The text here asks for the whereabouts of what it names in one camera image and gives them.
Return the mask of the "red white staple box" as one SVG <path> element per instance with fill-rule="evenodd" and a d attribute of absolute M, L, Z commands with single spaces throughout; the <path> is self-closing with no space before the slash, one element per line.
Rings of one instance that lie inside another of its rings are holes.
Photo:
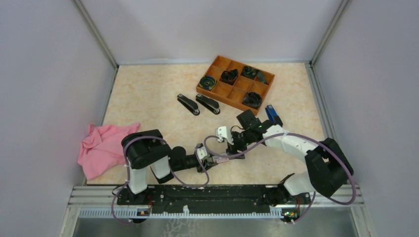
<path fill-rule="evenodd" d="M 212 160 L 214 163 L 224 163 L 224 162 L 228 162 L 229 158 L 223 158 L 223 157 L 218 157 L 218 156 L 213 156 Z"/>

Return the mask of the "blue stapler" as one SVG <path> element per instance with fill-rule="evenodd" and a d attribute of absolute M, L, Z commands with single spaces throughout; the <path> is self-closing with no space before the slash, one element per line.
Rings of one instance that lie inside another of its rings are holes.
<path fill-rule="evenodd" d="M 281 118 L 279 117 L 279 115 L 277 114 L 276 110 L 274 109 L 274 107 L 272 105 L 267 105 L 265 107 L 265 112 L 268 116 L 268 119 L 273 124 L 279 125 L 281 127 L 283 126 L 283 122 L 282 122 Z"/>

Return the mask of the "black stapler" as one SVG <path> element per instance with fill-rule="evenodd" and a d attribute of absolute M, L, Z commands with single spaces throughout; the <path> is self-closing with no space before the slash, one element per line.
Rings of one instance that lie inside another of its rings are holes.
<path fill-rule="evenodd" d="M 213 114 L 220 114 L 219 103 L 209 97 L 206 97 L 200 93 L 196 95 L 196 101 L 203 105 L 206 109 L 211 111 Z"/>
<path fill-rule="evenodd" d="M 177 95 L 177 100 L 193 115 L 198 116 L 200 114 L 199 107 L 193 100 L 180 93 Z"/>

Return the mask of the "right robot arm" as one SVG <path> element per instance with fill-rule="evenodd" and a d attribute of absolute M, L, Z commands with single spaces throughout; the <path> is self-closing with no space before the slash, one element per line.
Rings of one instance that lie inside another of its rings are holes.
<path fill-rule="evenodd" d="M 268 119 L 261 122 L 251 110 L 237 116 L 242 131 L 234 132 L 219 127 L 220 142 L 227 141 L 229 158 L 244 158 L 252 143 L 277 148 L 305 163 L 307 170 L 290 174 L 279 183 L 278 197 L 283 203 L 292 203 L 297 195 L 318 192 L 331 197 L 347 181 L 353 181 L 353 168 L 338 143 L 332 138 L 317 141 L 287 132 L 274 109 L 266 109 Z"/>

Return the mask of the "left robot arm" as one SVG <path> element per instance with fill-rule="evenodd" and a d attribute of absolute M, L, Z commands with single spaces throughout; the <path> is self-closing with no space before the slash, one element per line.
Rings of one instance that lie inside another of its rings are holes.
<path fill-rule="evenodd" d="M 198 173 L 205 173 L 217 166 L 219 159 L 208 153 L 203 144 L 198 144 L 191 155 L 183 147 L 171 148 L 157 129 L 127 135 L 121 145 L 127 167 L 128 197 L 136 204 L 143 204 L 148 198 L 148 168 L 162 184 L 173 179 L 176 171 L 196 168 Z"/>

